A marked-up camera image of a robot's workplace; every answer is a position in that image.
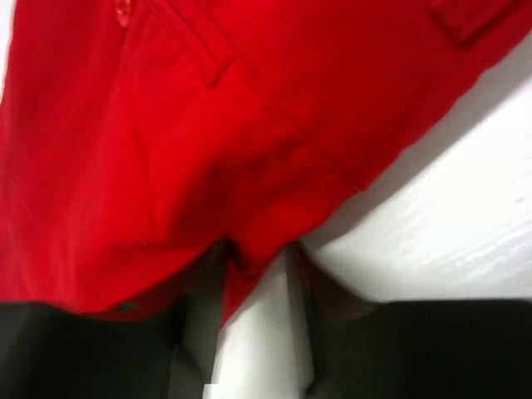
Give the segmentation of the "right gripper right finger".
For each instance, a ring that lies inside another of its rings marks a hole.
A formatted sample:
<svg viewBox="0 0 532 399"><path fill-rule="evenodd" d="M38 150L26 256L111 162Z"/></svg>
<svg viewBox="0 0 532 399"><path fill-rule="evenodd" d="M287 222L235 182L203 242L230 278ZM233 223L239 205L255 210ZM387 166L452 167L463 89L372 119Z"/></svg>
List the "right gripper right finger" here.
<svg viewBox="0 0 532 399"><path fill-rule="evenodd" d="M327 394L334 349L333 329L366 316L374 309L374 302L344 287L320 269L300 243L288 246L288 264L294 269L301 289L313 365L313 377L304 393Z"/></svg>

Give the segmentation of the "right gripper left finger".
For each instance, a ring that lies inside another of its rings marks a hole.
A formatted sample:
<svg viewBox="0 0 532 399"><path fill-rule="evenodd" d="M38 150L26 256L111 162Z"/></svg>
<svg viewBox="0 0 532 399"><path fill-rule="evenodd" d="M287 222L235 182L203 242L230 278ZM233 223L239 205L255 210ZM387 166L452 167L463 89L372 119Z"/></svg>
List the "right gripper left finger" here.
<svg viewBox="0 0 532 399"><path fill-rule="evenodd" d="M192 279L173 307L168 398L201 398L211 382L230 253L227 241L205 253L194 264Z"/></svg>

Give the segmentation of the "red trousers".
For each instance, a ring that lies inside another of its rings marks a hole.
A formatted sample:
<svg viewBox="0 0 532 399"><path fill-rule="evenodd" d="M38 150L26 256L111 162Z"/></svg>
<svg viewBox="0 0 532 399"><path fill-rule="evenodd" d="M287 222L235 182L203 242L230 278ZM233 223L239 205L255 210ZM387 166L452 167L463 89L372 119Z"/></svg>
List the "red trousers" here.
<svg viewBox="0 0 532 399"><path fill-rule="evenodd" d="M531 31L528 1L18 1L1 300L107 320L235 247L224 315Z"/></svg>

